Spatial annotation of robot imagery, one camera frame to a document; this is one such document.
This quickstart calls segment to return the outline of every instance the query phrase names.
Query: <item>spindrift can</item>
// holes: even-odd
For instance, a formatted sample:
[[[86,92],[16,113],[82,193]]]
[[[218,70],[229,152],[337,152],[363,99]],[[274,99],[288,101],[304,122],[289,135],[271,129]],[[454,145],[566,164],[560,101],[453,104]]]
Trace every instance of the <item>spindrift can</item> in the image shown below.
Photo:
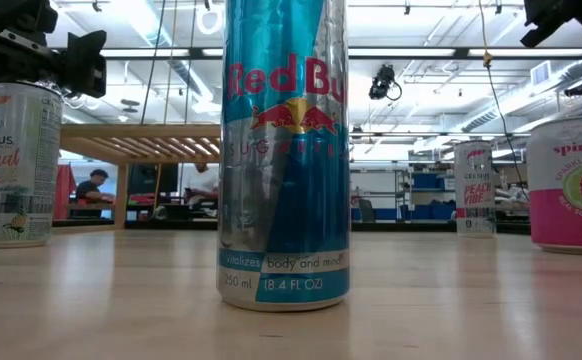
[[[44,245],[49,237],[61,118],[57,93],[0,84],[0,247]]]
[[[345,2],[226,11],[218,289],[254,310],[336,304],[349,289]]]
[[[466,141],[454,152],[458,235],[492,237],[496,226],[491,143]]]
[[[533,129],[527,154],[533,242],[582,253],[582,118]]]

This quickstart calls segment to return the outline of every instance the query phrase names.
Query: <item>white can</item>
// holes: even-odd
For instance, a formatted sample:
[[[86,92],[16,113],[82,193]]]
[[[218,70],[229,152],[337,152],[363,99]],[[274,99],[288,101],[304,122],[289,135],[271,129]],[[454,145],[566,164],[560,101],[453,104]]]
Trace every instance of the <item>white can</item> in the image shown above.
[[[535,128],[527,154],[533,242],[582,253],[582,117]]]
[[[57,93],[0,84],[0,247],[39,246],[49,238],[61,119]]]
[[[454,155],[458,235],[492,237],[496,225],[491,144],[463,142],[455,146]]]

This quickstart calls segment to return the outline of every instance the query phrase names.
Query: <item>wooden pergola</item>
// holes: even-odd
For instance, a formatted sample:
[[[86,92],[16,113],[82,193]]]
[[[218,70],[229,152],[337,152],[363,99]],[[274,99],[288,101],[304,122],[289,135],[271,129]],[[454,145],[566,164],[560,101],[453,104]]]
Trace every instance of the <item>wooden pergola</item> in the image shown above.
[[[113,229],[124,229],[129,164],[216,163],[219,125],[62,125],[60,148],[118,167]]]

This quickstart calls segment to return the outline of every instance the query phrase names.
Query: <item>person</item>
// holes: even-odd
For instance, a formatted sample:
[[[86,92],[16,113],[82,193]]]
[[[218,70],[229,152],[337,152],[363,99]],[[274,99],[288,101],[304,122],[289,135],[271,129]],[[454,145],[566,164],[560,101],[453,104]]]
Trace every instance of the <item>person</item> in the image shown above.
[[[191,201],[195,196],[204,199],[218,198],[218,173],[209,169],[206,163],[196,163],[196,171],[189,176],[185,183],[186,198]]]
[[[78,185],[75,190],[75,196],[78,203],[108,203],[111,202],[113,195],[101,193],[98,189],[109,178],[109,174],[102,169],[95,169],[91,172],[90,178]],[[101,210],[78,210],[74,211],[73,216],[100,218]]]

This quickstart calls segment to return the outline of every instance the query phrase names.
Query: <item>can lid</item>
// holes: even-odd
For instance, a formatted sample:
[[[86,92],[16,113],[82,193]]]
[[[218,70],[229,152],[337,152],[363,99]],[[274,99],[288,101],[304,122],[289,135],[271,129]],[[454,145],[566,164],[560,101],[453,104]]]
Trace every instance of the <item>can lid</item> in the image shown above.
[[[543,126],[546,126],[546,125],[553,125],[553,124],[557,124],[557,123],[561,123],[561,122],[565,122],[565,121],[577,121],[577,120],[582,120],[582,116],[574,116],[574,117],[570,117],[570,118],[547,121],[544,124],[540,124],[540,125],[534,127],[533,130],[531,130],[531,132],[536,131],[537,129],[539,129]]]
[[[40,84],[40,83],[33,83],[33,82],[29,82],[29,81],[25,81],[25,80],[16,80],[16,81],[2,81],[0,82],[0,85],[19,85],[19,86],[30,86],[30,87],[34,87],[34,88],[38,88],[40,90],[46,90],[54,95],[62,95],[59,91],[52,89],[44,84]]]

